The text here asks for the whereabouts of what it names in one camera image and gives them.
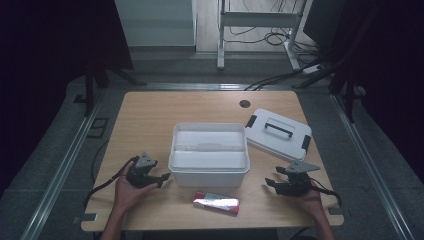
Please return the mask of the white plastic storage box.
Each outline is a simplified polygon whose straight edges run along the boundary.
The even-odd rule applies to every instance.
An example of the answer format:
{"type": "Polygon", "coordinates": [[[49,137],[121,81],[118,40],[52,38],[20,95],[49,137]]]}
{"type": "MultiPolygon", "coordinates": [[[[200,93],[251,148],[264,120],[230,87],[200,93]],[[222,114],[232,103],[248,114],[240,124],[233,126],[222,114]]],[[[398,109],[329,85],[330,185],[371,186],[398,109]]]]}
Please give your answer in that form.
{"type": "Polygon", "coordinates": [[[239,187],[250,170],[240,123],[177,123],[168,168],[179,186],[239,187]]]}

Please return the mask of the white metal stand frame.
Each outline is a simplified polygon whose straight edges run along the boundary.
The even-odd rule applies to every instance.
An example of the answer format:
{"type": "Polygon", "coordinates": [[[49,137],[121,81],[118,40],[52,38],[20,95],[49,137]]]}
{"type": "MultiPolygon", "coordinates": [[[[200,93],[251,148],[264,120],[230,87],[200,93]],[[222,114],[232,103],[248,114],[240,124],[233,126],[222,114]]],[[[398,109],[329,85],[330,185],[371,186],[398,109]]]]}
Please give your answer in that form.
{"type": "Polygon", "coordinates": [[[218,29],[219,41],[217,46],[217,68],[224,68],[224,30],[226,27],[259,27],[259,28],[287,28],[289,40],[284,42],[284,49],[291,63],[292,69],[298,71],[299,63],[293,52],[296,36],[303,18],[307,0],[300,0],[300,8],[296,13],[279,12],[236,12],[227,11],[226,0],[219,0],[218,29]]]}

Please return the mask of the white box lid black handle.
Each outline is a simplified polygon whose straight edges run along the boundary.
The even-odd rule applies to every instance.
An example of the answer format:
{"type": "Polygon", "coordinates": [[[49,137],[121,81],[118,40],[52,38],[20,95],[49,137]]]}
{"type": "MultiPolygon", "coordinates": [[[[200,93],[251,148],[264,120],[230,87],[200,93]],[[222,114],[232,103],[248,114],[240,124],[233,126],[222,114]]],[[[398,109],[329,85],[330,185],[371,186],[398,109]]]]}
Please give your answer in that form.
{"type": "Polygon", "coordinates": [[[303,123],[257,109],[245,127],[249,143],[288,161],[303,161],[312,138],[312,129],[303,123]]]}

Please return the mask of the black metal stand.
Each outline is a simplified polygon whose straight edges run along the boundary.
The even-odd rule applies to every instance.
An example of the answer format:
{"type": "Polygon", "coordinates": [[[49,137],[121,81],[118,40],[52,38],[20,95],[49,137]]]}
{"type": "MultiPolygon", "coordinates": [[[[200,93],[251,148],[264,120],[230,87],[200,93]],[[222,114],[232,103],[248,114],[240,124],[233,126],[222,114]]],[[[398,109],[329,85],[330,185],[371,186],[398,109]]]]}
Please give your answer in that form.
{"type": "Polygon", "coordinates": [[[88,116],[94,109],[94,84],[100,88],[107,88],[110,84],[107,71],[110,70],[122,79],[134,85],[146,86],[145,82],[137,80],[135,77],[126,73],[124,70],[113,66],[111,63],[98,59],[90,61],[85,69],[85,96],[78,95],[75,98],[76,103],[85,104],[85,116],[88,116]]]}
{"type": "Polygon", "coordinates": [[[354,68],[348,57],[342,58],[330,67],[319,70],[317,74],[305,82],[293,85],[293,88],[307,88],[331,74],[334,74],[335,77],[331,80],[328,90],[331,94],[339,94],[342,89],[345,89],[345,95],[342,97],[344,100],[344,113],[348,120],[353,123],[353,102],[356,99],[360,99],[360,96],[355,94],[354,68]]]}

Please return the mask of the dark curtain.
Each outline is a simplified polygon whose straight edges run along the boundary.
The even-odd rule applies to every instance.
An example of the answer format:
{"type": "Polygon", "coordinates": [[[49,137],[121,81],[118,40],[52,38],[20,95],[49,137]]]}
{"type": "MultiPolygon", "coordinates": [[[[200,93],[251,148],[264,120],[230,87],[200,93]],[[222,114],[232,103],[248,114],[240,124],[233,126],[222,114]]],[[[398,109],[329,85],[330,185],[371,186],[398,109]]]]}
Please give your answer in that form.
{"type": "Polygon", "coordinates": [[[32,154],[70,81],[133,67],[116,0],[0,0],[0,197],[32,154]]]}
{"type": "Polygon", "coordinates": [[[342,34],[375,19],[350,65],[362,104],[424,183],[424,0],[341,0],[342,34]]]}

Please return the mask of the red and silver tube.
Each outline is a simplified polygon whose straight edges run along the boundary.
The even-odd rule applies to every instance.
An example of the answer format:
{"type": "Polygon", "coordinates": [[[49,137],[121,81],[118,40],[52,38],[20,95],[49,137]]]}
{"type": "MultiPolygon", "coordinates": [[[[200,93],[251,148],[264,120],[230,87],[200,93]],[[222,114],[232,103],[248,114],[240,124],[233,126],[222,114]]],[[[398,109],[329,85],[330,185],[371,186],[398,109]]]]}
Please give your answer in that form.
{"type": "Polygon", "coordinates": [[[237,198],[212,192],[197,191],[192,203],[195,207],[233,216],[237,216],[240,209],[240,201],[237,198]]]}

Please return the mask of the black floor socket frame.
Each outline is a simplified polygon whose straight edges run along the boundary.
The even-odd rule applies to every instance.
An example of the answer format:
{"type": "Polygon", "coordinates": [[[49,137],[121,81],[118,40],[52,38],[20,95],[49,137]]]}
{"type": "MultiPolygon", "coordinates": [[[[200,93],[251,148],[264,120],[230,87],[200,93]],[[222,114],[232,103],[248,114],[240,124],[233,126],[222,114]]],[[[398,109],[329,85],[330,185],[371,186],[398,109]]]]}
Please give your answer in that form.
{"type": "Polygon", "coordinates": [[[108,118],[95,118],[89,128],[87,137],[94,139],[102,138],[107,129],[108,122],[108,118]]]}

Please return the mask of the white cabinet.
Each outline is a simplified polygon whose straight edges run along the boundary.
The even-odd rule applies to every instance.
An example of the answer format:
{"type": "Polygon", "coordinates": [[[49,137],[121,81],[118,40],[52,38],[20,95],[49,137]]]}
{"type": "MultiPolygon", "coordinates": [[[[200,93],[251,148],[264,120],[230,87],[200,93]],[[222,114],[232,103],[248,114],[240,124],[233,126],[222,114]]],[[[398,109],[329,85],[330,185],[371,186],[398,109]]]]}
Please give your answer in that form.
{"type": "Polygon", "coordinates": [[[115,0],[130,47],[194,47],[195,0],[115,0]]]}

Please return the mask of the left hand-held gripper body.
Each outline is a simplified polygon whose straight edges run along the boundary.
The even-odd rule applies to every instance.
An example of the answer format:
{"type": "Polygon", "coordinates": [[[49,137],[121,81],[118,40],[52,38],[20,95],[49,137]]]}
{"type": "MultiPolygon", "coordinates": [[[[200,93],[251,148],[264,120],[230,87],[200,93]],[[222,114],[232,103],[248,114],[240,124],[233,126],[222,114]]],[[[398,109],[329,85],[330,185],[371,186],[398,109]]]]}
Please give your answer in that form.
{"type": "Polygon", "coordinates": [[[157,165],[157,161],[152,159],[146,152],[140,156],[130,159],[131,167],[126,174],[126,180],[136,188],[144,188],[153,183],[159,183],[160,178],[150,176],[149,172],[157,165]]]}

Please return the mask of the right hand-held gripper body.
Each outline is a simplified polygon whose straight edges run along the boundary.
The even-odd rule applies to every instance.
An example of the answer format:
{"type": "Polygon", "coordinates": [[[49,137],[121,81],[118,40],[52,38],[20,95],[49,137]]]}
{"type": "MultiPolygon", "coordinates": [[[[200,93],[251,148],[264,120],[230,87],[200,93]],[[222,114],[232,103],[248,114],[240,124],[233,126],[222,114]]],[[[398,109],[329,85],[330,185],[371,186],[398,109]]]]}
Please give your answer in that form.
{"type": "Polygon", "coordinates": [[[276,193],[284,196],[301,196],[306,194],[311,189],[311,182],[308,173],[317,171],[319,166],[309,164],[303,161],[292,162],[286,168],[288,182],[284,183],[283,187],[277,188],[276,193]]]}

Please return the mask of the person's right hand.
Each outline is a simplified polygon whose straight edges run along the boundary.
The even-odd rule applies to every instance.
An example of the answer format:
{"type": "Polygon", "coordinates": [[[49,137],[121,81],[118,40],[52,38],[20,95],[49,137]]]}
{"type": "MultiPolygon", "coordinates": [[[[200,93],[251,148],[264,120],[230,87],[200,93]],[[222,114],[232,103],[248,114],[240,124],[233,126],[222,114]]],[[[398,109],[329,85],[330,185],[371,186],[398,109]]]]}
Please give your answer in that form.
{"type": "Polygon", "coordinates": [[[315,190],[309,190],[306,194],[295,197],[294,201],[313,219],[324,212],[320,193],[315,190]]]}

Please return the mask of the person's left hand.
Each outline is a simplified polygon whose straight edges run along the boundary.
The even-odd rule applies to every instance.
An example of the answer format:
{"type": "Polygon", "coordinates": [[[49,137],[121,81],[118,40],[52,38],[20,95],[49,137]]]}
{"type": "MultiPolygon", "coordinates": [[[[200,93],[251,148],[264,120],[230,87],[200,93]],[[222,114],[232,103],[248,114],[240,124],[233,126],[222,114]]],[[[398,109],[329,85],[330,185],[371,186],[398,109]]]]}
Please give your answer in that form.
{"type": "Polygon", "coordinates": [[[120,207],[126,212],[134,207],[138,201],[147,193],[154,190],[152,187],[136,188],[126,180],[126,174],[132,163],[125,167],[123,173],[118,177],[115,183],[114,207],[120,207]]]}

